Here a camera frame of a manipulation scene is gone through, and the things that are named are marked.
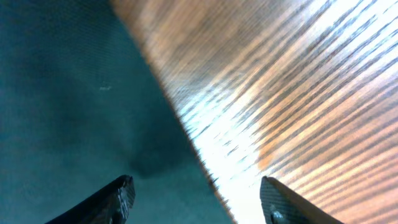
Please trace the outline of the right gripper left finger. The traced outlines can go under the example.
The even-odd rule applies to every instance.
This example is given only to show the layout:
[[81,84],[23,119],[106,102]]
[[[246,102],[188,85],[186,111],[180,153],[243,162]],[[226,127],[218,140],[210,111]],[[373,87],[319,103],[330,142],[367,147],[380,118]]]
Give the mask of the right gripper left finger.
[[135,196],[133,177],[121,175],[46,224],[124,224]]

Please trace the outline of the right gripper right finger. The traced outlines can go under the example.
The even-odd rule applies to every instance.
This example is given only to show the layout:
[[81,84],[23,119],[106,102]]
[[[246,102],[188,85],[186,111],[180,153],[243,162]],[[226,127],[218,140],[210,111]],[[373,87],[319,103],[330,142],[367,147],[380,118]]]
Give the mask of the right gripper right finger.
[[267,224],[342,224],[273,177],[261,179],[259,195]]

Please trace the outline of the black t-shirt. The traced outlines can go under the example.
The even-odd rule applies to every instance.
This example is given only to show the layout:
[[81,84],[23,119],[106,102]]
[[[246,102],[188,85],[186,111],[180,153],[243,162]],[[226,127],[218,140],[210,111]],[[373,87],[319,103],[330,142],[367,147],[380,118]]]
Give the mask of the black t-shirt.
[[120,175],[129,223],[229,223],[109,1],[1,2],[1,222],[45,223]]

